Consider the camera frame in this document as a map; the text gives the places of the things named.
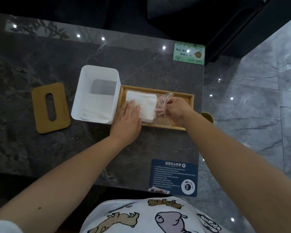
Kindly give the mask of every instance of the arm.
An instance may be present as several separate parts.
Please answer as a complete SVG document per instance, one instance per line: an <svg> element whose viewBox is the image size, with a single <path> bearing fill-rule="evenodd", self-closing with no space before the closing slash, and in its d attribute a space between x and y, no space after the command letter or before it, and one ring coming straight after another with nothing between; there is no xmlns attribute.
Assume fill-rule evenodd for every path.
<svg viewBox="0 0 291 233"><path fill-rule="evenodd" d="M141 129L140 106L127 101L115 115L110 136L62 163L0 209L26 232L55 232L81 203L98 175Z"/></svg>
<svg viewBox="0 0 291 233"><path fill-rule="evenodd" d="M223 133L183 99L167 112L186 128L222 189L257 233L291 232L291 180L267 160Z"/></svg>

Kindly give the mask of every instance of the marble table top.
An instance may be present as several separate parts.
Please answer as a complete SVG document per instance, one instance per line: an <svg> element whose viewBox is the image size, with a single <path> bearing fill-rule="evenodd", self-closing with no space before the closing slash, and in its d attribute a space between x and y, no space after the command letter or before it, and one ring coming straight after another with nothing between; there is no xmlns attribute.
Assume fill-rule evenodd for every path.
<svg viewBox="0 0 291 233"><path fill-rule="evenodd" d="M109 135L109 125L73 119L36 131L31 90L63 83L71 112L84 65L117 69L122 85L194 94L201 113L204 66L173 61L173 49L171 40L0 14L0 172L42 176ZM185 131L143 127L95 184L148 190L152 159L198 164L199 152Z"/></svg>

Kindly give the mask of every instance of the left hand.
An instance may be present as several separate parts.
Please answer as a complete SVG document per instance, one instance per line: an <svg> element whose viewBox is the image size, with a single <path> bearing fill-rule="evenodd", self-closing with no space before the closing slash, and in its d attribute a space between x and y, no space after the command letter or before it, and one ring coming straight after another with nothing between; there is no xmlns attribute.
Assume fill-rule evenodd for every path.
<svg viewBox="0 0 291 233"><path fill-rule="evenodd" d="M131 144L138 137L142 122L139 118L140 105L135 106L135 100L125 101L115 114L110 130L110 137L120 141L123 147Z"/></svg>

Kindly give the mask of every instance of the white t-shirt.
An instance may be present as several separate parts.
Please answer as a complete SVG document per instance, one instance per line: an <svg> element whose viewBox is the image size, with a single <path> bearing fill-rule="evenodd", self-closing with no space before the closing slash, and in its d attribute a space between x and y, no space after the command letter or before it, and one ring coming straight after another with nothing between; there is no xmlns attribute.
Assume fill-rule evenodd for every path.
<svg viewBox="0 0 291 233"><path fill-rule="evenodd" d="M85 219L80 233L228 233L210 217L176 197L109 200ZM0 233L22 233L12 222L0 221Z"/></svg>

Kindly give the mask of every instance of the circular logo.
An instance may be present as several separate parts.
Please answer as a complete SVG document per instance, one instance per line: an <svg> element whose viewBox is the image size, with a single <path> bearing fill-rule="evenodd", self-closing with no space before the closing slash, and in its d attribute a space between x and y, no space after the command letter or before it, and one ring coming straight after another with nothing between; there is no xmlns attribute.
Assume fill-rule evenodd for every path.
<svg viewBox="0 0 291 233"><path fill-rule="evenodd" d="M184 194L193 194L195 190L195 184L192 180L186 179L181 184L181 190Z"/></svg>

